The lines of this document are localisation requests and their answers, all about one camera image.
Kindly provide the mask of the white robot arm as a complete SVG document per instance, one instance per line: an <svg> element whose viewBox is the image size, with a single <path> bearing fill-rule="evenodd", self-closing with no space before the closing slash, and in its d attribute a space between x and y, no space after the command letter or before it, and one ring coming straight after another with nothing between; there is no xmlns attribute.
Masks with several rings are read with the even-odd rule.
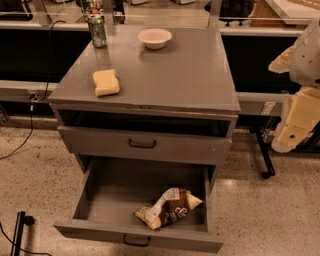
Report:
<svg viewBox="0 0 320 256"><path fill-rule="evenodd" d="M273 60L268 69L289 73L301 88L283 102L281 122L271 143L273 150L295 149L320 121L320 22L315 18L292 46Z"/></svg>

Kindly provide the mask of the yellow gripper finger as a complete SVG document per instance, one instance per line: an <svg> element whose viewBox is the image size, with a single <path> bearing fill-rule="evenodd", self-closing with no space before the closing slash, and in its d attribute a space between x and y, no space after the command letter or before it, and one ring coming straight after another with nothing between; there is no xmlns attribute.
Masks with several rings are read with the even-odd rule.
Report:
<svg viewBox="0 0 320 256"><path fill-rule="evenodd" d="M288 47L278 55L268 66L268 70L274 73L282 74L290 71L291 55L293 47Z"/></svg>
<svg viewBox="0 0 320 256"><path fill-rule="evenodd" d="M306 130L291 126L276 128L271 147L278 153L288 153L295 149L308 135Z"/></svg>

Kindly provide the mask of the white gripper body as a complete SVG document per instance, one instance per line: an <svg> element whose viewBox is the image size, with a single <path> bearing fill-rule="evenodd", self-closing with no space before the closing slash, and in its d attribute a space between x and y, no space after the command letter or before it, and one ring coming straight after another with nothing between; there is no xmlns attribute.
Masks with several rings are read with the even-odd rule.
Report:
<svg viewBox="0 0 320 256"><path fill-rule="evenodd" d="M293 97L284 126L306 130L308 134L320 121L320 90L302 87Z"/></svg>

